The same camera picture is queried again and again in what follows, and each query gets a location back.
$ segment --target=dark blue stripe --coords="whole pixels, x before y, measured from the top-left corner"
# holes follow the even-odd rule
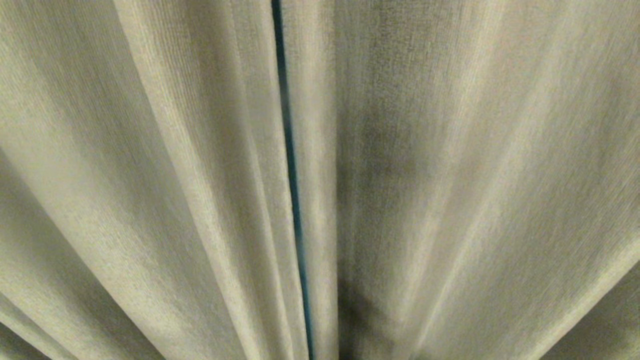
[[[298,180],[296,179],[296,158],[293,147],[293,133],[291,130],[291,110],[289,109],[289,84],[287,83],[287,63],[284,55],[284,35],[282,32],[282,9],[280,0],[272,0],[273,25],[276,37],[276,57],[278,58],[278,80],[280,82],[280,105],[282,106],[282,120],[284,122],[284,138],[287,147],[287,166],[289,167],[289,189],[291,191],[291,211],[293,212],[293,229],[296,237],[296,253],[300,270],[300,284],[302,287],[302,301],[305,312],[305,326],[307,329],[307,346],[309,359],[314,358],[314,343],[312,340],[311,310],[309,308],[309,291],[307,286],[307,268],[305,266],[305,251],[302,244],[302,223],[300,221],[300,198],[298,197]]]

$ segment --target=curtain fold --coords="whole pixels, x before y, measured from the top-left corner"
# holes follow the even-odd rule
[[[277,5],[0,2],[1,359],[640,356],[639,3]]]
[[[637,262],[637,3],[283,3],[318,358],[539,358]]]
[[[269,4],[1,15],[2,294],[80,359],[304,358]]]

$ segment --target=beige fabric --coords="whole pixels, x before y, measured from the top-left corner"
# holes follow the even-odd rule
[[[306,324],[270,2],[0,2],[0,359],[638,357],[640,3],[282,10]]]
[[[639,2],[283,13],[318,359],[536,359],[638,261]]]
[[[640,358],[640,263],[543,357]]]
[[[55,359],[305,358],[269,3],[0,6],[6,325]]]

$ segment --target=curtain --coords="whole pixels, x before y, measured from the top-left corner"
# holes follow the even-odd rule
[[[0,2],[0,359],[640,356],[640,3]]]

